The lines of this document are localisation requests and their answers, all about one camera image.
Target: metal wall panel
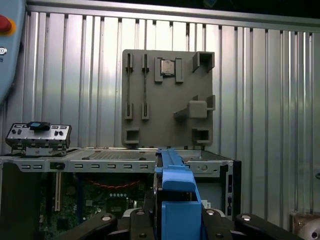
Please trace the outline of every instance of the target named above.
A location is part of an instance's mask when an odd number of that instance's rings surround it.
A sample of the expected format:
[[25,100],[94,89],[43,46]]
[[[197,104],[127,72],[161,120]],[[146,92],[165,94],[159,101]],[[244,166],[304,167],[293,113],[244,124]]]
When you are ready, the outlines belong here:
[[242,210],[284,228],[291,211],[320,212],[320,22],[28,2],[15,88],[0,111],[2,139],[14,122],[49,121],[72,125],[73,147],[121,147],[123,50],[212,51],[207,149],[242,160]]

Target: green circuit board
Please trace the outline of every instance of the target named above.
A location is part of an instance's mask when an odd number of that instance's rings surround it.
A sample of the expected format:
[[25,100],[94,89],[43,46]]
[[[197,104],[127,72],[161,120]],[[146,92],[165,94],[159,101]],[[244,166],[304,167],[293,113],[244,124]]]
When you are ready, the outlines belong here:
[[40,193],[39,238],[57,239],[102,211],[121,218],[127,209],[143,206],[145,191],[152,186],[152,179],[146,174],[62,173],[59,176],[45,173]]

